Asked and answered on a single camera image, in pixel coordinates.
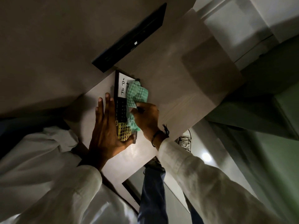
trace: green checkered cloth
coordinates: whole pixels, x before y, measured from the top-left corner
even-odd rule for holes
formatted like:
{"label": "green checkered cloth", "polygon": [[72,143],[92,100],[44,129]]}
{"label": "green checkered cloth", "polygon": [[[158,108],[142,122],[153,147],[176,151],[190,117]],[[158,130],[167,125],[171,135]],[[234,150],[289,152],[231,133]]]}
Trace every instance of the green checkered cloth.
{"label": "green checkered cloth", "polygon": [[132,131],[140,131],[140,128],[135,123],[135,119],[129,108],[137,108],[135,102],[147,102],[148,90],[140,86],[140,82],[133,81],[129,83],[127,89],[127,126]]}

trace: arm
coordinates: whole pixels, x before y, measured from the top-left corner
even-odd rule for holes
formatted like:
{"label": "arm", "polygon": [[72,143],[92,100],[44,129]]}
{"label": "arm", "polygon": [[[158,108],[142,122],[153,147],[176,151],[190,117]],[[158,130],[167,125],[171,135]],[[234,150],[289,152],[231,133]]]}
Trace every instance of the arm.
{"label": "arm", "polygon": [[[151,141],[159,130],[159,111],[155,105],[137,103],[135,121]],[[161,165],[169,172],[204,221],[214,224],[281,223],[275,215],[246,189],[231,181],[220,169],[204,162],[159,133],[153,140]]]}
{"label": "arm", "polygon": [[61,179],[14,223],[80,223],[89,203],[102,184],[100,170],[106,162],[126,149],[133,137],[121,142],[116,134],[115,105],[106,94],[106,107],[99,98],[96,123],[89,152],[72,173]]}

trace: leg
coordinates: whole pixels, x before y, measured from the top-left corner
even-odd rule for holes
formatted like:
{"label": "leg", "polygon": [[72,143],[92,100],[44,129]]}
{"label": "leg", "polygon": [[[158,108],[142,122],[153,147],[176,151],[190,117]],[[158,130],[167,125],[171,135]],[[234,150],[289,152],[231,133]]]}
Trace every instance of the leg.
{"label": "leg", "polygon": [[165,169],[162,167],[145,168],[138,224],[168,224],[164,177]]}
{"label": "leg", "polygon": [[197,213],[197,211],[195,210],[195,208],[192,206],[192,204],[190,203],[190,201],[188,200],[188,198],[185,196],[185,200],[188,206],[188,209],[190,211],[191,214],[191,220],[192,220],[192,224],[204,224],[202,218],[200,217],[200,215]]}

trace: left hand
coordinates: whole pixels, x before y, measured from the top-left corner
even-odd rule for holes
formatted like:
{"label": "left hand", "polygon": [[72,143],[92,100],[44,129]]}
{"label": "left hand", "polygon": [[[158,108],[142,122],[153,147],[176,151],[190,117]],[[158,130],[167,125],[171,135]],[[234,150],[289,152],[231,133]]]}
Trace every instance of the left hand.
{"label": "left hand", "polygon": [[125,142],[119,140],[115,125],[114,99],[110,98],[109,93],[106,93],[105,97],[105,112],[101,97],[98,101],[98,107],[96,107],[96,122],[89,145],[89,154],[79,164],[92,165],[98,170],[101,170],[109,159],[131,145],[134,140],[134,135],[131,135]]}

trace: desk surface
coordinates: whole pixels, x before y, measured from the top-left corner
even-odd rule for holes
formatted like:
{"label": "desk surface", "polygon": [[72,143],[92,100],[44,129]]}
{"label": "desk surface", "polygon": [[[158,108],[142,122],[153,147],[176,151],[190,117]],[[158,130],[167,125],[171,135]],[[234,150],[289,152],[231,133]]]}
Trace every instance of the desk surface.
{"label": "desk surface", "polygon": [[[161,28],[118,62],[124,72],[141,79],[150,103],[160,110],[159,126],[167,124],[176,139],[242,84],[240,72],[204,23],[191,10],[169,27]],[[113,94],[111,73],[66,112],[66,122],[89,146],[98,97]],[[109,160],[103,173],[121,184],[157,154],[142,132],[136,144]]]}

